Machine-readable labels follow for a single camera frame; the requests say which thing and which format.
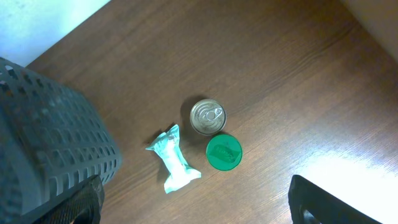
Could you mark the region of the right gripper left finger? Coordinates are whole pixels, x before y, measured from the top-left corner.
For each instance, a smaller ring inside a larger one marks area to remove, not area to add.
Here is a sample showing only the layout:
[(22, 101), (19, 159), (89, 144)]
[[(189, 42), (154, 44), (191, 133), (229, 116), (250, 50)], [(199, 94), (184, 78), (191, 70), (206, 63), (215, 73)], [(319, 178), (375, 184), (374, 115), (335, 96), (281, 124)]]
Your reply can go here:
[(28, 223), (92, 223), (101, 220), (104, 188), (94, 175), (28, 214)]

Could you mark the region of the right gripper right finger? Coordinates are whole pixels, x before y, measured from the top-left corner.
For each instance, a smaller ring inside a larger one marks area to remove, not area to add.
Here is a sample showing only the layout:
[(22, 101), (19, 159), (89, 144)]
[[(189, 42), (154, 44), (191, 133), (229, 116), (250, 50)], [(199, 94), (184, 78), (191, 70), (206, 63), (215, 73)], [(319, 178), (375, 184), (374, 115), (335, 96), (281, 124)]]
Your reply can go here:
[(377, 223), (301, 175), (292, 176), (288, 200), (294, 224)]

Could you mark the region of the grey plastic basket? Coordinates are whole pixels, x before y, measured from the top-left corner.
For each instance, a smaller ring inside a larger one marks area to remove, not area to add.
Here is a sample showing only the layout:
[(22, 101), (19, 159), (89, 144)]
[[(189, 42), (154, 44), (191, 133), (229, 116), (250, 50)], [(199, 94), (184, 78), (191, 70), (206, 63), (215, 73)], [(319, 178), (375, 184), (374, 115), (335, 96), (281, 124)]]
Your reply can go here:
[(85, 179), (109, 182), (122, 155), (79, 92), (1, 60), (1, 221), (9, 222)]

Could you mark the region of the green lidded glass jar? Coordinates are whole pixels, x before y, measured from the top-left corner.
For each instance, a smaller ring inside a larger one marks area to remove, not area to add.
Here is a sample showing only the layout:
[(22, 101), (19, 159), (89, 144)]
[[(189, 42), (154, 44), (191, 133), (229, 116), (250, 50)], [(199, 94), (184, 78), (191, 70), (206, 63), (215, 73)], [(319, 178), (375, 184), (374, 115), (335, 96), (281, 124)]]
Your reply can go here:
[(243, 148), (234, 136), (219, 134), (209, 141), (206, 147), (206, 158), (215, 169), (230, 171), (240, 164)]

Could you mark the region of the mint green packet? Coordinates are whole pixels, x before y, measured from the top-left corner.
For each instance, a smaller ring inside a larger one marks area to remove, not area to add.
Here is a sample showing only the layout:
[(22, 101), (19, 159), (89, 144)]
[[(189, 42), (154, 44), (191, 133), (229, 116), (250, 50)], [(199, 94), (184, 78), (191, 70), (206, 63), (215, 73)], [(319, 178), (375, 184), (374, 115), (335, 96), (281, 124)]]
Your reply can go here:
[(169, 194), (189, 184), (192, 180), (201, 178), (201, 172), (190, 167), (180, 149), (180, 128), (175, 124), (167, 132), (159, 134), (146, 147), (154, 151), (164, 162), (169, 176), (164, 183), (165, 193)]

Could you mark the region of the silver tin can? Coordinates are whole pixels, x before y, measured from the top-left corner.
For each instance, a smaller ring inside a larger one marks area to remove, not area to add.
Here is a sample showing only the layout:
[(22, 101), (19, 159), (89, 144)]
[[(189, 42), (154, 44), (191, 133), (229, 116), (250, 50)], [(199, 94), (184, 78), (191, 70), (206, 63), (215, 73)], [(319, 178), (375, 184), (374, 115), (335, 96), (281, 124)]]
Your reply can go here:
[(200, 100), (193, 105), (190, 111), (190, 123), (199, 134), (211, 136), (224, 128), (226, 111), (215, 100)]

